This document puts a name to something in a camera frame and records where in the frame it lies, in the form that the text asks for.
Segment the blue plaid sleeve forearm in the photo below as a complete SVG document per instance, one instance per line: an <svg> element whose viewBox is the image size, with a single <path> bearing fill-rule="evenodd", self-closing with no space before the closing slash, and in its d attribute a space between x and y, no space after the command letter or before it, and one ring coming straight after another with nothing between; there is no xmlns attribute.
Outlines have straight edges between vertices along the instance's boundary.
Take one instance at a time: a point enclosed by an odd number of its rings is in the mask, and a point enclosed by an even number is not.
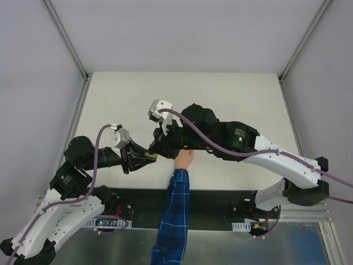
<svg viewBox="0 0 353 265"><path fill-rule="evenodd" d="M190 183L185 169L175 169L152 249L151 264L181 264L186 251L190 216Z"/></svg>

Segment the person's hand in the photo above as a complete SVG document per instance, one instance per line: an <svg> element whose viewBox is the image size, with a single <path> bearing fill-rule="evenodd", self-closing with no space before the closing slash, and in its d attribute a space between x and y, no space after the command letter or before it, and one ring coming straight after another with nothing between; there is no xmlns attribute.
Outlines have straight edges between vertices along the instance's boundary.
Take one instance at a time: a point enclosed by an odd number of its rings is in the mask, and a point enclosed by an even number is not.
<svg viewBox="0 0 353 265"><path fill-rule="evenodd" d="M194 158L194 150L180 150L174 160L175 169L187 169Z"/></svg>

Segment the yellow nail polish bottle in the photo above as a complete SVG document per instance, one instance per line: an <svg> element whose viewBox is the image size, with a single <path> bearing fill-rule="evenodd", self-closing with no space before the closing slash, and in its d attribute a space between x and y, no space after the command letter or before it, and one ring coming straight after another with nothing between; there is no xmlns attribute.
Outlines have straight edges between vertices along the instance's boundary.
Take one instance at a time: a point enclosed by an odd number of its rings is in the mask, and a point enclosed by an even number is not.
<svg viewBox="0 0 353 265"><path fill-rule="evenodd" d="M158 155L157 155L157 154L155 154L155 153L154 153L154 154L152 154L152 153L149 153L149 152L146 152L146 153L145 153L145 155L146 155L147 157L150 157L150 158L153 158L153 159L156 159L156 158L157 158L157 156L158 156Z"/></svg>

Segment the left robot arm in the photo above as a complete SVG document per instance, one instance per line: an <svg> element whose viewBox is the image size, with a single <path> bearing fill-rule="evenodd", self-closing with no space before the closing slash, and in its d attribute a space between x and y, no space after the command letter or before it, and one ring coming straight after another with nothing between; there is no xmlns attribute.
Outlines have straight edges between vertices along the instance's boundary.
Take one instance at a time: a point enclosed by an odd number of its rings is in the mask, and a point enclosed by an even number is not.
<svg viewBox="0 0 353 265"><path fill-rule="evenodd" d="M92 218L110 215L119 206L112 189L101 185L87 195L94 167L121 166L128 174L157 160L156 154L132 140L122 149L96 150L86 136L71 140L65 162L57 170L49 189L25 228L14 238L1 242L1 251L15 264L50 264L62 245Z"/></svg>

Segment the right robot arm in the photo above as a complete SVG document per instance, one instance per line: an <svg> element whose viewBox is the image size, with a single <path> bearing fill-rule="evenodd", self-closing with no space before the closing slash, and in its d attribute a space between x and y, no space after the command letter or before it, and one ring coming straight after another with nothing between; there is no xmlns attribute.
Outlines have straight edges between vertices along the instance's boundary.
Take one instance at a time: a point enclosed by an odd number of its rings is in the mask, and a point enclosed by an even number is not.
<svg viewBox="0 0 353 265"><path fill-rule="evenodd" d="M203 150L225 161L250 163L281 176L270 187L257 190L248 204L249 214L260 218L283 204L314 206L329 197L329 184L321 179L328 160L295 155L239 121L220 121L209 108L192 104L181 113L164 100L148 111L159 124L149 146L151 153L174 159L180 150Z"/></svg>

